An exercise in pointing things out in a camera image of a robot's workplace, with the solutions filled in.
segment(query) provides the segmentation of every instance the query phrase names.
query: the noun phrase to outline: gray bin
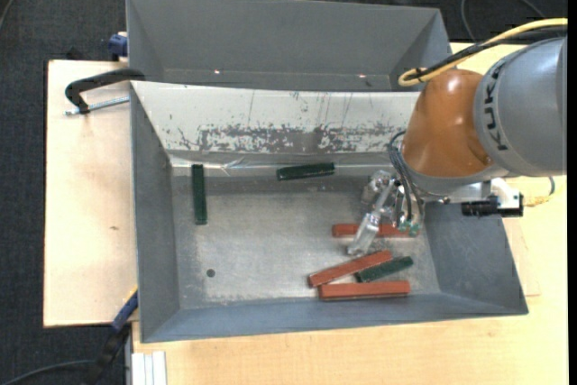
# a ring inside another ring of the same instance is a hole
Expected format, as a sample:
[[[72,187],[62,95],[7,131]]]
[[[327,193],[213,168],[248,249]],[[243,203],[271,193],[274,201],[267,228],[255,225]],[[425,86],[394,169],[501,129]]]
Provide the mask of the gray bin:
[[[323,302],[307,286],[309,273],[350,259],[331,226],[359,223],[367,176],[390,168],[384,146],[417,97],[399,92],[397,75],[447,55],[436,10],[289,0],[127,8],[130,65],[156,81],[131,87],[143,342],[527,312],[502,221],[464,217],[457,205],[428,205],[416,238],[376,241],[415,261],[393,278],[411,283],[406,298]],[[298,104],[283,113],[290,98]],[[288,127],[286,146],[234,145],[233,132],[228,144],[203,144],[210,118],[201,115],[237,100],[264,109],[240,123],[235,109],[230,126],[256,139],[263,126]],[[318,127],[338,136],[321,142]],[[274,177],[327,160],[337,166],[331,177]],[[194,221],[197,162],[206,165],[207,225]]]

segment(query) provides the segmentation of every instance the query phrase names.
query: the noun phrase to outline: metal rod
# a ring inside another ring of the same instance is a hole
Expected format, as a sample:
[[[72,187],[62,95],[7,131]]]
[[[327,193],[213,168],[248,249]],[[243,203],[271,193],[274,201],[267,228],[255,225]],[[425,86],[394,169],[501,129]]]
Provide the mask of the metal rod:
[[[88,111],[95,111],[97,109],[102,109],[105,107],[121,105],[122,103],[127,103],[130,101],[130,97],[121,96],[120,98],[114,98],[112,100],[106,100],[101,103],[94,103],[93,105],[88,105]],[[64,115],[79,115],[80,109],[75,107],[74,109],[67,109],[64,111]]]

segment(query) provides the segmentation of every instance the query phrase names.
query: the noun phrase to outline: yellow cable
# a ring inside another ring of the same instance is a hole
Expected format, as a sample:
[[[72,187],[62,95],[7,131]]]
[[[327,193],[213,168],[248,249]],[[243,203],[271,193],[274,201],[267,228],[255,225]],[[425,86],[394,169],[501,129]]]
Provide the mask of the yellow cable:
[[[483,42],[481,45],[486,45],[488,43],[492,43],[495,41],[501,41],[503,39],[508,39],[509,37],[519,35],[522,32],[533,31],[534,29],[540,29],[540,28],[551,27],[551,26],[566,26],[567,24],[568,24],[567,18],[552,18],[552,19],[548,19],[548,20],[533,21],[531,23],[522,24],[516,28],[509,30],[509,31],[502,32],[501,34],[496,35],[495,37],[492,37],[491,39],[488,39],[487,41]],[[411,69],[411,70],[403,73],[398,78],[398,84],[402,87],[411,87],[411,86],[417,85],[417,84],[422,83],[422,82],[427,82],[427,81],[431,80],[432,78],[438,76],[442,72],[445,72],[446,70],[448,70],[450,68],[454,68],[458,64],[461,64],[464,61],[468,60],[469,58],[471,58],[475,55],[478,55],[479,53],[482,53],[482,52],[483,52],[483,50],[479,51],[477,53],[473,53],[472,55],[470,55],[468,57],[463,57],[463,58],[460,58],[458,60],[451,61],[451,62],[447,63],[446,65],[442,66],[441,68],[435,69],[434,71],[431,71],[428,73],[426,72],[426,68]]]

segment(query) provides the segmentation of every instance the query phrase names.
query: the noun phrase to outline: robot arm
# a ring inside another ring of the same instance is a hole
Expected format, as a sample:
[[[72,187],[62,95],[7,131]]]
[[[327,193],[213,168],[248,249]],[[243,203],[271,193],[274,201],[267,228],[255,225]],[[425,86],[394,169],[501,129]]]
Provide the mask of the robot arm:
[[[367,252],[377,218],[396,225],[403,216],[404,226],[418,228],[424,214],[411,214],[407,205],[493,180],[490,196],[481,201],[487,202],[485,210],[522,215],[522,196],[512,194],[503,178],[566,173],[566,35],[512,53],[484,76],[454,64],[436,67],[419,95],[399,147],[402,169],[393,162],[397,176],[380,191],[389,197],[378,196],[349,253]],[[419,80],[426,76],[421,69],[409,72]],[[409,179],[409,188],[400,186],[403,178]],[[384,206],[399,193],[403,207]],[[477,205],[470,203],[463,212],[476,215]]]

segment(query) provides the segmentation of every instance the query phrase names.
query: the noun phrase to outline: red block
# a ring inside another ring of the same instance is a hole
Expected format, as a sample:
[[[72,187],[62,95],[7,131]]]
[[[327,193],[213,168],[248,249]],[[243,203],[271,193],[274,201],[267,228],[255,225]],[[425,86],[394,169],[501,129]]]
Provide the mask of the red block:
[[[326,284],[318,288],[322,300],[404,297],[411,291],[407,280]]]
[[[321,284],[326,284],[327,282],[353,274],[357,271],[380,265],[385,261],[392,260],[392,258],[393,256],[389,251],[371,253],[370,255],[365,255],[358,259],[347,261],[341,265],[311,274],[308,277],[308,285],[311,288],[315,288]]]

